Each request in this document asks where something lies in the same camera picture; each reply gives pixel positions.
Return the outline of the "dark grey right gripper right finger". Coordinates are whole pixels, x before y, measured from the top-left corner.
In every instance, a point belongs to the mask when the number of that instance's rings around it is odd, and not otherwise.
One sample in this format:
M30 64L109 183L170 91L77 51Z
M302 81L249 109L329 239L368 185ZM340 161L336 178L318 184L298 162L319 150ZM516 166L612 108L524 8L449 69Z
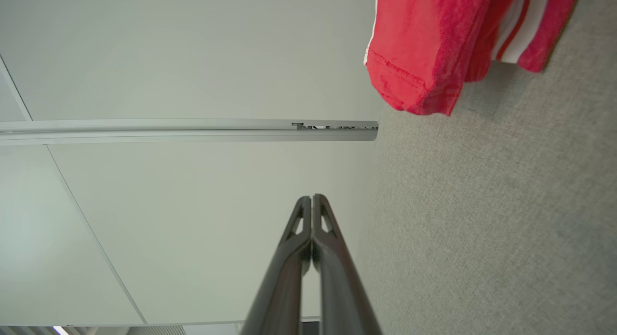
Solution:
M312 261L321 280L321 335L381 335L328 199L312 199Z

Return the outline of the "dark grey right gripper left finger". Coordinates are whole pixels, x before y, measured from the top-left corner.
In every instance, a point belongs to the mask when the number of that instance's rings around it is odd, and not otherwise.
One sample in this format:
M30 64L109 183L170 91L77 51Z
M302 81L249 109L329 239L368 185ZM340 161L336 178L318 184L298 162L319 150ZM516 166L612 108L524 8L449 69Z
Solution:
M291 212L241 334L301 334L302 278L310 264L311 198L304 196Z

